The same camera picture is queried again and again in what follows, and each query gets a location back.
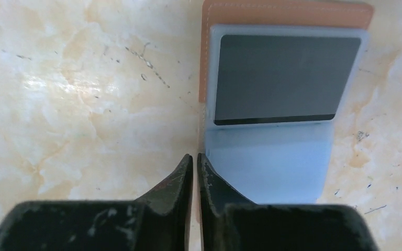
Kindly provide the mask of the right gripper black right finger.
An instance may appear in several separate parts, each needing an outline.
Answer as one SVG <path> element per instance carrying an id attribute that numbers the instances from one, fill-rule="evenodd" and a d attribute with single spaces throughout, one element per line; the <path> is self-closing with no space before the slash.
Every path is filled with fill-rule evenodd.
<path id="1" fill-rule="evenodd" d="M 256 204 L 197 157 L 203 250 L 378 250 L 357 211 L 337 204 Z"/>

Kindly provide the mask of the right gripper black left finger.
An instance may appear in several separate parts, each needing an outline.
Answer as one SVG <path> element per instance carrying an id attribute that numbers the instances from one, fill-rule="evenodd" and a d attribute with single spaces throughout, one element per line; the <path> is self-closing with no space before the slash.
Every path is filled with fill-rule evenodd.
<path id="1" fill-rule="evenodd" d="M 26 201 L 0 224 L 0 250 L 187 250 L 193 158 L 135 200 Z"/>

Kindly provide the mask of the brown leather card holder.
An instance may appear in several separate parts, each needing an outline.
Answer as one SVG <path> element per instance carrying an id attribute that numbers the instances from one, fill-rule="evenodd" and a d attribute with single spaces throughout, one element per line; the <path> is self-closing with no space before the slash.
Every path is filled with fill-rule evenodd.
<path id="1" fill-rule="evenodd" d="M 203 212 L 316 202 L 373 14 L 355 1 L 203 2 Z"/>

